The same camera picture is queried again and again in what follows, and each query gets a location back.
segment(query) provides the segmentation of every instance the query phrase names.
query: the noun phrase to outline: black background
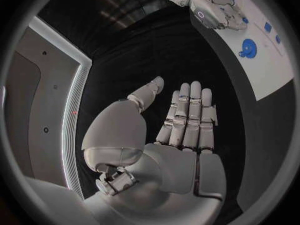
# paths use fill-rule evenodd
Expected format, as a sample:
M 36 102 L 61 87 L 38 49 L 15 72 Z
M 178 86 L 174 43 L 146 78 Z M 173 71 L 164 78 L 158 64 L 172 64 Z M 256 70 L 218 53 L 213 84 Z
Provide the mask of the black background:
M 3 30 L 6 21 L 11 18 L 17 6 L 23 0 L 0 0 L 1 23 L 0 31 Z M 297 0 L 276 0 L 285 10 L 286 15 L 293 22 L 294 28 L 299 32 L 300 27 L 297 26 L 300 8 Z M 294 185 L 287 193 L 279 206 L 272 212 L 263 224 L 276 224 L 281 218 L 287 219 L 287 222 L 298 220 L 298 187 L 300 186 L 299 177 L 294 181 Z M 2 213 L 3 224 L 33 224 L 34 222 L 27 216 L 24 210 L 18 205 L 4 181 L 0 180 L 0 210 Z

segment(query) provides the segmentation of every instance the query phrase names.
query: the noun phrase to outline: robotic hand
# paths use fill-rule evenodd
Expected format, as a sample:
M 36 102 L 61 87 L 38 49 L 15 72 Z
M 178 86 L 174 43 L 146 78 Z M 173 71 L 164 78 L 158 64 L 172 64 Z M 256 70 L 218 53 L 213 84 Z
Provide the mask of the robotic hand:
M 198 81 L 191 86 L 183 83 L 172 95 L 156 142 L 145 145 L 146 123 L 140 113 L 163 86 L 164 80 L 155 78 L 127 99 L 112 103 L 89 127 L 82 149 L 89 168 L 100 173 L 97 187 L 113 197 L 123 193 L 136 197 L 136 191 L 143 191 L 149 200 L 154 194 L 172 193 L 185 195 L 173 198 L 185 203 L 197 204 L 197 197 L 223 201 L 226 177 L 219 156 L 213 154 L 217 113 L 210 89 L 202 90 Z
M 247 18 L 235 0 L 170 0 L 189 6 L 194 16 L 209 29 L 245 30 Z

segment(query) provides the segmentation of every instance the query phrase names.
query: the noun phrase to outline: gray fingertip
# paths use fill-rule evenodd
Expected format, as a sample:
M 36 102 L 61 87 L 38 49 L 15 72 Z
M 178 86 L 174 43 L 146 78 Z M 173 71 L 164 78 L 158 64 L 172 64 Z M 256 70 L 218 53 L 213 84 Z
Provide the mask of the gray fingertip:
M 210 107 L 212 105 L 213 93 L 209 88 L 202 90 L 202 105 Z
M 179 91 L 176 90 L 173 92 L 172 104 L 178 104 L 178 98 L 179 98 Z
M 188 83 L 183 83 L 180 87 L 179 96 L 190 96 L 190 85 Z
M 193 81 L 190 85 L 190 97 L 193 99 L 201 98 L 201 84 L 198 81 Z
M 164 89 L 164 85 L 165 85 L 164 79 L 161 76 L 157 76 L 151 82 L 158 86 L 157 94 L 160 94 L 161 91 Z

